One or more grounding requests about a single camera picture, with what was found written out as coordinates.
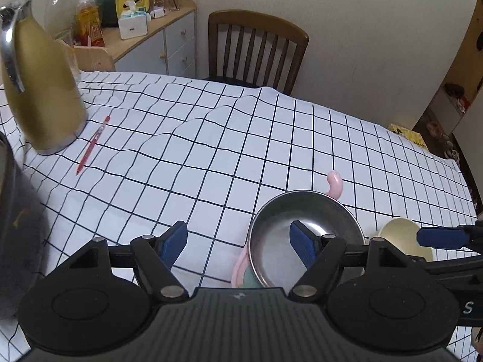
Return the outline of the stainless steel bowl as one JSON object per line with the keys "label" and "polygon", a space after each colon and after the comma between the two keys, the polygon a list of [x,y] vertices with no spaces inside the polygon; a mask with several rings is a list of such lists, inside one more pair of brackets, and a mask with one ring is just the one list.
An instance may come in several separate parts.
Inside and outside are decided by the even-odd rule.
{"label": "stainless steel bowl", "polygon": [[264,287],[288,292],[314,264],[324,235],[364,244],[357,220],[336,199],[310,190],[272,198],[257,212],[248,233],[254,277]]}

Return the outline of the cream round bowl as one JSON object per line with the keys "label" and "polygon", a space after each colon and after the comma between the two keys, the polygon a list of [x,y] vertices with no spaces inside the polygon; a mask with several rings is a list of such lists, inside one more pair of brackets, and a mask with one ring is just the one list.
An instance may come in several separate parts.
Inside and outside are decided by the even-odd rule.
{"label": "cream round bowl", "polygon": [[394,218],[379,230],[377,236],[391,242],[406,255],[423,257],[427,262],[434,260],[431,248],[422,247],[417,242],[420,227],[406,218]]}

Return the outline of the black cooking pot with lid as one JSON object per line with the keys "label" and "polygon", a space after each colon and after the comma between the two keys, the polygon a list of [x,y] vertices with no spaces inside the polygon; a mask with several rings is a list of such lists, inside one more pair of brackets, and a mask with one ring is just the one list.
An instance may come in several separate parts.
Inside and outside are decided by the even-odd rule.
{"label": "black cooking pot with lid", "polygon": [[1,135],[0,309],[16,314],[40,271],[47,219],[29,179],[22,173],[5,135]]}

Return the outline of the red pen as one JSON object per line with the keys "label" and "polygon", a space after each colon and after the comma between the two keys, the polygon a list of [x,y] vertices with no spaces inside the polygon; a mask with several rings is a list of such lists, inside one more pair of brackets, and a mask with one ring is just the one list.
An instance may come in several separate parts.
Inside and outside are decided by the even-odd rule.
{"label": "red pen", "polygon": [[88,147],[86,148],[86,151],[84,151],[83,157],[80,159],[80,161],[78,163],[78,167],[76,169],[77,175],[79,175],[79,173],[81,173],[82,170],[84,169],[84,166],[85,166],[86,162],[88,161],[90,154],[92,153],[92,151],[93,151],[95,145],[97,144],[101,134],[104,132],[104,130],[107,126],[107,123],[109,123],[109,122],[110,122],[110,116],[107,115],[104,118],[104,120],[102,121],[101,126],[98,128],[98,130],[92,136],[92,138],[91,138],[91,140],[88,144]]}

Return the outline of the yellow electric kettle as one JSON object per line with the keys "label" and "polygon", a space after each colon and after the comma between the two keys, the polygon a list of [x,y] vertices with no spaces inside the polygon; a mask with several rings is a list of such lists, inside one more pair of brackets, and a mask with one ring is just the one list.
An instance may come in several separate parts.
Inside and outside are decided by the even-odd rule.
{"label": "yellow electric kettle", "polygon": [[2,80],[26,140],[55,154],[84,130],[87,112],[61,44],[33,17],[32,0],[1,7]]}

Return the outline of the wooden sideboard cabinet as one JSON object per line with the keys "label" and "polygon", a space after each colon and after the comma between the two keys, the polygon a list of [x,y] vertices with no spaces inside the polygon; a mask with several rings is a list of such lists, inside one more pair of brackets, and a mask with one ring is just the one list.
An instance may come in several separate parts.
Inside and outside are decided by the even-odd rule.
{"label": "wooden sideboard cabinet", "polygon": [[194,78],[197,71],[197,7],[179,0],[179,9],[147,23],[147,34],[123,40],[117,28],[102,30],[105,47],[75,47],[86,72],[142,72]]}

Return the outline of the brown wooden chair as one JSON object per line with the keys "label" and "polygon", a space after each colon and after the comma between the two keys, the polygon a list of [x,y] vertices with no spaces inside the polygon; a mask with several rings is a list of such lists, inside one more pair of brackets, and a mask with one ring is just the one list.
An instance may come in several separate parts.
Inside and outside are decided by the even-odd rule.
{"label": "brown wooden chair", "polygon": [[208,16],[208,79],[243,87],[271,87],[290,96],[309,35],[283,18],[249,10]]}

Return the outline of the white tissue box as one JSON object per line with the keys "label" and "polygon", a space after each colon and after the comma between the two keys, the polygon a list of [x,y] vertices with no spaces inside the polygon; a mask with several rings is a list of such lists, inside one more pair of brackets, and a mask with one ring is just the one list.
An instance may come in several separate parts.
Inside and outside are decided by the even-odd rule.
{"label": "white tissue box", "polygon": [[144,11],[125,11],[118,20],[120,38],[127,40],[147,35],[147,16]]}

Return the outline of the orange drink bottle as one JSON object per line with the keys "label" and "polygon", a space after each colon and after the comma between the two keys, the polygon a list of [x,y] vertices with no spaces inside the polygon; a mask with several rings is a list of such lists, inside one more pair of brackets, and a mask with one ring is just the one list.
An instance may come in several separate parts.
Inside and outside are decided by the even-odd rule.
{"label": "orange drink bottle", "polygon": [[76,38],[83,47],[105,47],[101,19],[94,0],[78,0],[75,14]]}

